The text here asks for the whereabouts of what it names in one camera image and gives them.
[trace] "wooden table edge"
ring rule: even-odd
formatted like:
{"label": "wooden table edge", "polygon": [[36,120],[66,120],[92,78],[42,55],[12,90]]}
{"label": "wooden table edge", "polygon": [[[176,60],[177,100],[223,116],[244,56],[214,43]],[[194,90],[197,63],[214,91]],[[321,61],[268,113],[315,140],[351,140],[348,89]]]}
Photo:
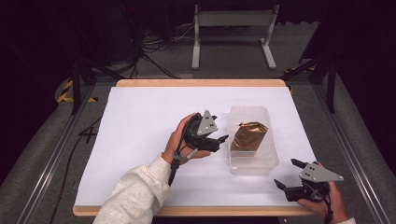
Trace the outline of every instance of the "wooden table edge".
{"label": "wooden table edge", "polygon": [[[94,217],[100,206],[74,206],[78,217]],[[314,212],[301,206],[205,206],[163,207],[157,217],[302,217]]]}
{"label": "wooden table edge", "polygon": [[282,79],[122,79],[116,87],[285,87]]}

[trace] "sweater cuff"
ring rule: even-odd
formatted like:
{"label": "sweater cuff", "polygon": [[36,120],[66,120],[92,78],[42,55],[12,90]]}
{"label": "sweater cuff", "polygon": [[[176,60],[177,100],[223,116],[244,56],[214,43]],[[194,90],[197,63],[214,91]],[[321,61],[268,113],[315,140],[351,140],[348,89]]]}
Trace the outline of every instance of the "sweater cuff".
{"label": "sweater cuff", "polygon": [[343,221],[343,222],[338,222],[337,224],[355,224],[355,218],[352,217],[350,219],[348,219],[347,221]]}
{"label": "sweater cuff", "polygon": [[171,175],[171,164],[165,161],[161,156],[157,156],[148,166],[148,172],[154,179],[167,184],[169,176]]}

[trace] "gray gripper bracket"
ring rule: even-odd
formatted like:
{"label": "gray gripper bracket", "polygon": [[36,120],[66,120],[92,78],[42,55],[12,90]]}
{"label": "gray gripper bracket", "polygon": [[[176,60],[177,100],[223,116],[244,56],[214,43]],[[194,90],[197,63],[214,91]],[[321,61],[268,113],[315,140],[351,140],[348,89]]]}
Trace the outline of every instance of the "gray gripper bracket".
{"label": "gray gripper bracket", "polygon": [[329,181],[343,181],[341,175],[335,174],[321,166],[314,163],[307,164],[300,172],[300,178],[312,182],[329,182]]}
{"label": "gray gripper bracket", "polygon": [[218,130],[218,126],[210,115],[209,111],[206,110],[201,123],[199,124],[197,135],[201,136],[207,133],[213,133]]}

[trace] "black tripod leg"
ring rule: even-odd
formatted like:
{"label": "black tripod leg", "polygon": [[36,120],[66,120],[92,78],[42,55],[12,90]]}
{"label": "black tripod leg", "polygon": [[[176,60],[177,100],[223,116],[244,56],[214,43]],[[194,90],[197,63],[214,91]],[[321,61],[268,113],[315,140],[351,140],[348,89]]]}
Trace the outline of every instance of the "black tripod leg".
{"label": "black tripod leg", "polygon": [[305,70],[308,70],[308,68],[312,67],[313,65],[319,63],[320,61],[322,61],[323,59],[325,59],[325,56],[320,56],[317,57],[316,59],[312,59],[307,63],[303,63],[302,65],[298,66],[295,69],[288,69],[288,72],[285,73],[282,77],[280,77],[280,79],[286,81],[289,80],[292,77],[297,76],[298,74],[302,73]]}
{"label": "black tripod leg", "polygon": [[331,60],[329,77],[327,81],[326,103],[332,113],[334,113],[333,103],[334,103],[334,88],[335,88],[335,71],[336,71],[335,62]]}
{"label": "black tripod leg", "polygon": [[320,61],[317,66],[315,66],[314,71],[309,77],[309,82],[311,84],[320,84],[323,78],[325,78],[327,73],[329,72],[330,64],[330,59]]}

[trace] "wrist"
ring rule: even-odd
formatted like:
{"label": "wrist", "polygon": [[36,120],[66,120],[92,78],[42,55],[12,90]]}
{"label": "wrist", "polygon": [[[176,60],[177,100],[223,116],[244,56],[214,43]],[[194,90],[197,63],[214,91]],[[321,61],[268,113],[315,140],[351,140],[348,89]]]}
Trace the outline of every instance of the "wrist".
{"label": "wrist", "polygon": [[172,153],[169,153],[169,152],[165,151],[165,152],[161,153],[161,157],[162,157],[166,162],[168,162],[169,164],[172,163],[172,160],[173,160],[173,155],[172,155]]}

